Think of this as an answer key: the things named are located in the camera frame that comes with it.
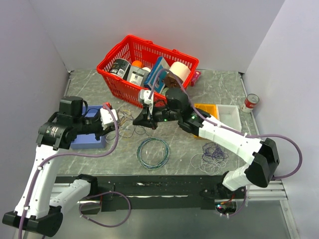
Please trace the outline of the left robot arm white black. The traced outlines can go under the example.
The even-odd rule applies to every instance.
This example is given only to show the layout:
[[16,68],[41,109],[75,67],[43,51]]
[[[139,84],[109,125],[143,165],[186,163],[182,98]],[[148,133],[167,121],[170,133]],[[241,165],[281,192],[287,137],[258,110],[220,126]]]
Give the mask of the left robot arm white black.
[[18,238],[23,237],[23,232],[54,236],[76,202],[98,196],[97,178],[80,174],[62,193],[51,197],[60,157],[69,155],[68,149],[78,135],[94,134],[99,139],[119,131],[118,113],[110,104],[103,104],[93,117],[87,113],[88,104],[83,98],[63,97],[59,110],[39,128],[34,164],[24,193],[15,209],[2,219],[3,224],[18,229]]

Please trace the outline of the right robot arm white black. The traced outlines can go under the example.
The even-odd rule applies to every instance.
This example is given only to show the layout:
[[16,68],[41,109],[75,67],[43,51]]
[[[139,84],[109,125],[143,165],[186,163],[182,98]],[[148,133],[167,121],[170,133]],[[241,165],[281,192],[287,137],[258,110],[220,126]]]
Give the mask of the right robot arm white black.
[[157,107],[153,93],[140,90],[138,98],[143,109],[133,124],[156,129],[158,122],[177,121],[185,132],[211,140],[243,159],[244,166],[223,175],[217,187],[222,198],[230,198],[235,190],[250,184],[261,188],[269,185],[279,165],[277,146],[273,140],[244,136],[229,128],[209,113],[195,108],[180,88],[169,89],[165,97],[166,105]]

